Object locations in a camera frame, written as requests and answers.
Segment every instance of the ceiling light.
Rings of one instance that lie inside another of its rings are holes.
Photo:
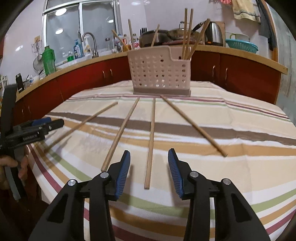
[[[56,16],[61,16],[65,12],[67,12],[67,9],[66,8],[61,8],[61,9],[59,9],[59,10],[56,11]]]
[[[61,34],[64,30],[62,28],[59,28],[57,31],[56,31],[56,34]]]
[[[135,2],[132,2],[131,3],[131,5],[133,5],[133,6],[138,6],[138,5],[140,5],[141,3],[139,2],[139,1],[135,1]]]
[[[18,46],[18,47],[15,49],[15,51],[17,52],[17,51],[19,51],[21,48],[23,48],[22,45],[21,45],[21,46]]]

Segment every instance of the power outlet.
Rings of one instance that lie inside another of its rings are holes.
[[[34,43],[36,43],[37,40],[38,40],[38,42],[40,41],[40,35],[37,36],[37,37],[35,37],[35,39],[34,39]]]

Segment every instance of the metal screw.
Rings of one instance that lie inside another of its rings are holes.
[[[192,171],[192,172],[190,173],[190,176],[191,176],[191,177],[198,177],[198,172],[196,172],[196,171]]]
[[[109,173],[108,172],[102,172],[101,174],[100,174],[100,177],[101,178],[107,178],[109,176]]]
[[[76,180],[74,180],[74,179],[71,179],[68,181],[69,186],[74,186],[75,184],[76,184]]]
[[[229,185],[231,183],[231,181],[228,178],[224,178],[223,183],[226,185]]]

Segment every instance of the window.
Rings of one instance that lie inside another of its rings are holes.
[[[95,36],[98,52],[105,50],[106,38],[113,42],[112,29],[122,33],[116,1],[47,0],[43,15],[43,42],[44,46],[49,45],[54,50],[56,65],[67,60],[69,51],[73,52],[75,40],[79,39],[81,43],[81,36],[85,32]],[[94,50],[92,38],[88,40]]]

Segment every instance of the teal colander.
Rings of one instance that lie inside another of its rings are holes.
[[[251,53],[256,53],[258,51],[258,47],[255,44],[249,43],[247,41],[226,39],[225,42],[230,48],[240,49]]]

